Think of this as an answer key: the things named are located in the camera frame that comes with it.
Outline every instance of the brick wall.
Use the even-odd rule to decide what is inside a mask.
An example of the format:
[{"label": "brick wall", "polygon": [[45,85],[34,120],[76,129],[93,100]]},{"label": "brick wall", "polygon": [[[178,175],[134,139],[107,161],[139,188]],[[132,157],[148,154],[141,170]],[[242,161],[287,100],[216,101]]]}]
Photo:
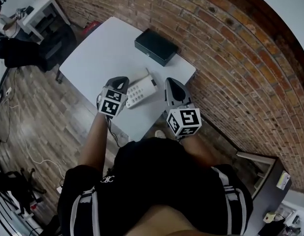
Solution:
[{"label": "brick wall", "polygon": [[84,26],[153,28],[196,68],[201,112],[243,151],[281,158],[304,192],[304,52],[263,0],[58,0]]}]

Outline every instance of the wooden floor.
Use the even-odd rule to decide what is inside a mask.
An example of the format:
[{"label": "wooden floor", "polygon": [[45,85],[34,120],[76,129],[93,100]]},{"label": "wooden floor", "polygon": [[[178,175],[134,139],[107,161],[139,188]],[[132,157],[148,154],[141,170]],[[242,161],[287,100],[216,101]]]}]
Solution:
[{"label": "wooden floor", "polygon": [[[31,157],[38,163],[52,160],[65,175],[68,169],[77,165],[81,148],[97,113],[96,108],[68,80],[63,78],[62,84],[55,81],[56,69],[45,74],[34,66],[22,67],[19,73],[11,69],[3,85],[4,91],[13,88],[11,100],[0,104],[1,140],[7,138],[10,115],[9,139],[7,143],[0,144],[0,164],[4,172],[19,171],[21,168],[36,170],[34,180],[47,190],[43,196],[44,202],[33,211],[42,225],[48,224],[56,214],[59,199],[56,188],[62,177],[52,162],[37,164]],[[147,136],[152,136],[156,129],[163,127],[163,123],[156,123]],[[116,127],[112,127],[112,130],[117,134],[121,146],[127,143],[125,134]],[[209,139],[203,139],[220,159],[220,163],[231,163],[240,169],[238,173],[243,178],[248,179],[245,182],[250,179],[254,181],[250,170],[244,168],[247,161],[234,159],[236,150],[214,132],[207,123],[203,124],[202,134],[206,137],[210,135]],[[117,149],[109,134],[104,171],[112,166]]]}]

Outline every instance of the sneaker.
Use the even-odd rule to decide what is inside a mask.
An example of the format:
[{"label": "sneaker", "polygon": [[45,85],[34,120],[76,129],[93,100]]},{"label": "sneaker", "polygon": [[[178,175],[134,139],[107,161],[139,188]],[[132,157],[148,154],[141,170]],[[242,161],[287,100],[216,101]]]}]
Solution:
[{"label": "sneaker", "polygon": [[155,137],[166,139],[166,135],[165,135],[165,133],[162,130],[156,130]]}]

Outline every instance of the black box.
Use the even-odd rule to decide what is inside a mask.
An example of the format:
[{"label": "black box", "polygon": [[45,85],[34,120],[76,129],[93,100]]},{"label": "black box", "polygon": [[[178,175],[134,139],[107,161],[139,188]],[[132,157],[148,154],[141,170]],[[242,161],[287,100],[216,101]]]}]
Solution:
[{"label": "black box", "polygon": [[178,51],[178,46],[151,29],[137,37],[134,45],[162,66],[165,66]]}]

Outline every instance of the table leg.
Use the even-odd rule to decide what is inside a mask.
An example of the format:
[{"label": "table leg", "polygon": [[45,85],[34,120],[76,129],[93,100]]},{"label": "table leg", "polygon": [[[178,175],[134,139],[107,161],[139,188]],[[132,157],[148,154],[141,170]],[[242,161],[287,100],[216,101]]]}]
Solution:
[{"label": "table leg", "polygon": [[59,15],[62,17],[62,19],[64,20],[64,22],[67,24],[67,25],[71,25],[69,20],[67,19],[67,17],[64,15],[64,13],[62,12],[62,10],[60,9],[59,5],[56,3],[55,0],[52,1],[55,9],[58,11]]},{"label": "table leg", "polygon": [[37,36],[40,40],[44,40],[44,37],[33,27],[31,24],[28,24],[27,27]]}]

